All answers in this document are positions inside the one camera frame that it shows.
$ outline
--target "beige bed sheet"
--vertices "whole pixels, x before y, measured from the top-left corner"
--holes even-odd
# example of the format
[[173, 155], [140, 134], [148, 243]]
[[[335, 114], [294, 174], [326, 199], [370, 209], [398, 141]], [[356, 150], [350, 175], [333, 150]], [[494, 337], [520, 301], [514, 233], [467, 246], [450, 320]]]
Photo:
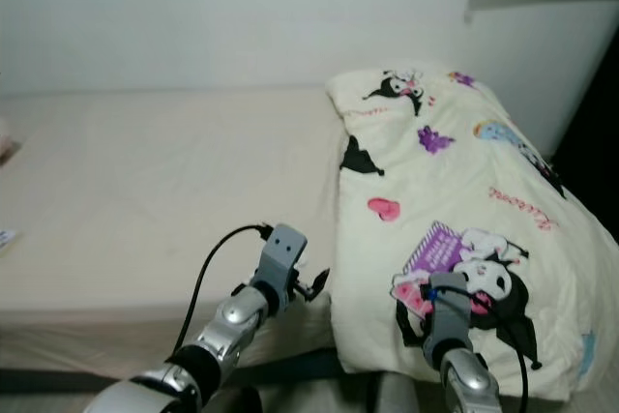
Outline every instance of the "beige bed sheet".
[[[23, 143], [0, 168], [0, 228], [21, 233], [0, 256], [0, 367], [122, 376], [160, 360], [238, 225], [306, 234], [305, 280], [333, 263], [343, 128], [322, 89], [20, 98], [0, 114]], [[262, 244], [221, 249], [196, 324]], [[245, 363], [333, 344], [327, 293], [274, 323]]]

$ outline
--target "white wall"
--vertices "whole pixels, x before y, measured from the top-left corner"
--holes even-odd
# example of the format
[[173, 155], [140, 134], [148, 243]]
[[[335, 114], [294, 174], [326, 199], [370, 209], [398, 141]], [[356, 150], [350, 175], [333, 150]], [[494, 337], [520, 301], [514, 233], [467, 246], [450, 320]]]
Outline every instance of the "white wall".
[[619, 0], [2, 0], [0, 92], [320, 83], [413, 57], [497, 92], [543, 153]]

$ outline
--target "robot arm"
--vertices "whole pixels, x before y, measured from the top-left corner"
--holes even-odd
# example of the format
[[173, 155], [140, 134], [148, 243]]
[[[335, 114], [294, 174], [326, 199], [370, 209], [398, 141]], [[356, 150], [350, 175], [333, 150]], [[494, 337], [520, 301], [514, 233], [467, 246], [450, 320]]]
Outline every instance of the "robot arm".
[[312, 300], [324, 287], [328, 270], [312, 287], [297, 282], [294, 269], [307, 243], [289, 226], [278, 225], [264, 246], [250, 285], [222, 302], [202, 332], [160, 367], [101, 392], [86, 413], [197, 413], [234, 370], [268, 316], [286, 310], [293, 290]]
[[441, 291], [441, 286], [466, 291], [466, 280], [459, 273], [436, 273], [430, 276], [426, 289], [434, 293], [434, 298], [424, 357], [440, 371], [448, 409], [456, 413], [501, 413], [498, 383], [483, 359], [473, 353], [468, 337], [470, 300], [465, 295]]

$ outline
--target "pink heart print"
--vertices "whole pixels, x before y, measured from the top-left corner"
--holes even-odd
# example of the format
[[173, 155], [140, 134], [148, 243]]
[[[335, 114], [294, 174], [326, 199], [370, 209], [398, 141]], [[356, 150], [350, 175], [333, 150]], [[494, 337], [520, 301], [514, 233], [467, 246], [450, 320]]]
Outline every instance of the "pink heart print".
[[422, 292], [419, 288], [419, 284], [425, 283], [427, 283], [427, 280], [421, 282], [405, 281], [396, 284], [394, 289], [395, 297], [422, 317], [433, 311], [432, 302], [422, 298]]
[[376, 212], [382, 221], [394, 221], [399, 217], [399, 203], [386, 198], [375, 197], [368, 201], [368, 208]]

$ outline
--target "wire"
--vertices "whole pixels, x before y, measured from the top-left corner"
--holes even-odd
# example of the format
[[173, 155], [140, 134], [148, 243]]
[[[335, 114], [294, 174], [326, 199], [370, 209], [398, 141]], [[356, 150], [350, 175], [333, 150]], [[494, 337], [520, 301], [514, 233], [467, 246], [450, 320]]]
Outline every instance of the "wire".
[[200, 274], [197, 277], [197, 281], [195, 283], [195, 288], [193, 289], [192, 300], [190, 301], [190, 306], [187, 309], [187, 314], [185, 315], [185, 321], [183, 322], [183, 327], [181, 328], [181, 332], [176, 339], [176, 343], [174, 344], [174, 350], [172, 350], [172, 354], [176, 353], [176, 351], [181, 348], [183, 345], [183, 341], [185, 340], [185, 336], [187, 335], [187, 330], [190, 327], [193, 317], [193, 310], [195, 310], [195, 303], [197, 302], [197, 295], [200, 292], [200, 286], [202, 285], [202, 280], [204, 279], [204, 274], [206, 273], [206, 269], [209, 267], [211, 260], [215, 256], [215, 253], [220, 249], [220, 247], [227, 242], [232, 236], [237, 235], [239, 232], [247, 231], [249, 229], [255, 229], [260, 233], [260, 237], [265, 241], [271, 235], [273, 231], [273, 227], [268, 224], [248, 224], [247, 226], [242, 226], [233, 231], [227, 233], [221, 240], [218, 242], [216, 246], [209, 252], [206, 260], [204, 260], [204, 264], [202, 265], [202, 269], [200, 270]]
[[451, 291], [456, 294], [464, 295], [475, 302], [477, 305], [482, 306], [488, 313], [496, 318], [496, 321], [499, 325], [505, 329], [505, 332], [512, 340], [512, 344], [514, 345], [514, 349], [516, 350], [516, 355], [518, 357], [518, 363], [520, 364], [520, 376], [522, 377], [522, 396], [520, 397], [520, 408], [519, 413], [526, 413], [526, 407], [529, 400], [529, 379], [526, 374], [526, 365], [524, 365], [524, 355], [522, 355], [522, 349], [518, 344], [514, 333], [510, 329], [510, 326], [505, 322], [505, 320], [499, 315], [499, 313], [493, 309], [490, 305], [480, 299], [477, 295], [471, 294], [464, 289], [460, 289], [458, 287], [451, 287], [450, 285], [437, 285], [432, 288], [432, 291]]

